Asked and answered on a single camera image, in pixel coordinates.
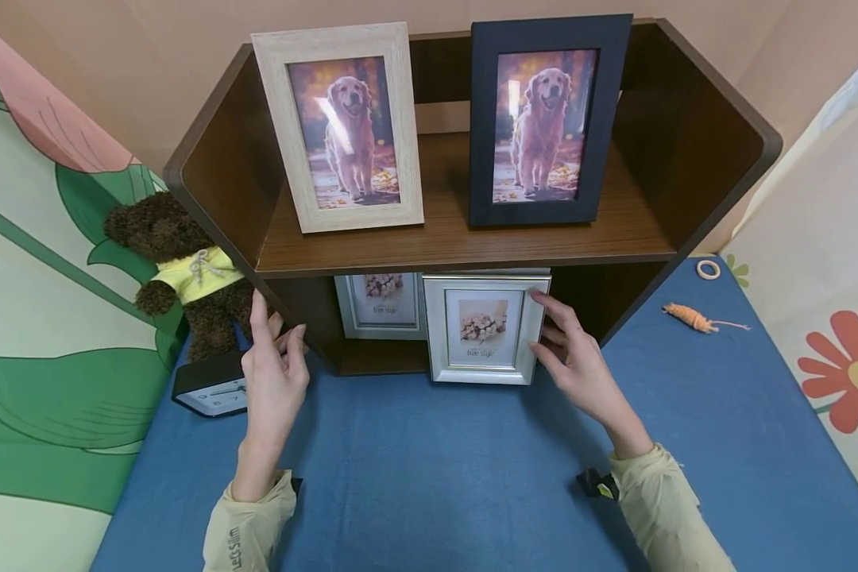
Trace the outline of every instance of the white wooden frame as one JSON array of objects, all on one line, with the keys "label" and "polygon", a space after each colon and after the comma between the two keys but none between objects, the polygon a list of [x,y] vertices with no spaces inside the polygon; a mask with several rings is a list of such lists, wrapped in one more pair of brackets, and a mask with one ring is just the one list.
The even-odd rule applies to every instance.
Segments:
[{"label": "white wooden frame", "polygon": [[[448,357],[446,290],[520,290],[521,304],[518,339],[512,367],[473,367],[451,365]],[[536,356],[530,342],[536,342],[543,325],[543,306],[531,298],[532,289],[548,293],[549,276],[424,275],[423,291],[429,330],[429,361],[433,381],[462,384],[530,385]]]},{"label": "white wooden frame", "polygon": [[[252,42],[302,233],[422,223],[423,191],[406,22],[252,34]],[[288,65],[371,56],[385,58],[400,204],[322,210],[317,206]]]},{"label": "white wooden frame", "polygon": [[356,319],[353,301],[352,279],[357,275],[334,276],[337,285],[337,299],[340,305],[340,318],[343,320],[343,333],[350,339],[425,339],[427,338],[427,320],[425,320],[425,296],[423,295],[423,276],[412,272],[413,308],[416,310],[416,324],[407,327],[400,324],[386,326],[364,326]]}]

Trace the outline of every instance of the golden retriever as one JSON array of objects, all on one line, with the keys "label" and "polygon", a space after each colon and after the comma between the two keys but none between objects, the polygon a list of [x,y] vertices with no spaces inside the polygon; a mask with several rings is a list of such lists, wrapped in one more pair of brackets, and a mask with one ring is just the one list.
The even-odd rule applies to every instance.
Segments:
[{"label": "golden retriever", "polygon": [[327,88],[327,102],[335,114],[335,120],[331,117],[327,122],[327,162],[337,175],[340,191],[349,192],[355,203],[361,203],[363,195],[373,194],[375,135],[369,86],[344,76]]},{"label": "golden retriever", "polygon": [[528,102],[515,120],[512,163],[515,186],[523,187],[526,197],[532,197],[537,189],[549,187],[571,92],[572,79],[557,68],[537,73],[524,92]]}]

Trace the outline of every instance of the brown bookshelf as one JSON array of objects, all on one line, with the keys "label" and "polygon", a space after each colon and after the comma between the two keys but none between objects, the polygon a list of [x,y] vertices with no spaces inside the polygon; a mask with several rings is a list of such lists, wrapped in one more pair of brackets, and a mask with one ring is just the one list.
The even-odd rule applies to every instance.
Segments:
[{"label": "brown bookshelf", "polygon": [[508,266],[668,261],[645,194],[613,147],[592,224],[471,230],[466,223],[468,133],[419,135],[425,223],[302,235],[289,192],[281,192],[257,272],[264,278]]},{"label": "brown bookshelf", "polygon": [[[470,97],[470,33],[411,38],[417,105]],[[606,343],[771,167],[782,139],[666,20],[637,20],[597,221],[467,226],[467,133],[419,135],[422,225],[302,235],[250,44],[164,179],[340,374],[423,372],[425,342],[346,339],[333,276],[550,266],[551,290]]]}]

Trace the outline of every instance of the teddy bear's yellow shirt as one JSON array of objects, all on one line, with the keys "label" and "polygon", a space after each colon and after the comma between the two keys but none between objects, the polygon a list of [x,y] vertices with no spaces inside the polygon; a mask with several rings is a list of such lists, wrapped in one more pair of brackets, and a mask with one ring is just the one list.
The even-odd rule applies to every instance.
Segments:
[{"label": "teddy bear's yellow shirt", "polygon": [[152,279],[170,285],[181,303],[200,300],[244,277],[232,264],[229,254],[218,246],[200,249],[190,257],[166,261],[157,267],[159,273]]}]

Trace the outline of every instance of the shelf board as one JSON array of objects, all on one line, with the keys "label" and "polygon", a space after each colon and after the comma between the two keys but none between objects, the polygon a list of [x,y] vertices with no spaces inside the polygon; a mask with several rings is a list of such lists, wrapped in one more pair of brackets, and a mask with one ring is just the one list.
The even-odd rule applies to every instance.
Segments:
[{"label": "shelf board", "polygon": [[470,135],[419,135],[425,223],[305,234],[288,187],[280,192],[257,272],[263,278],[370,271],[505,269],[667,261],[676,254],[611,144],[597,221],[540,227],[467,227]]}]

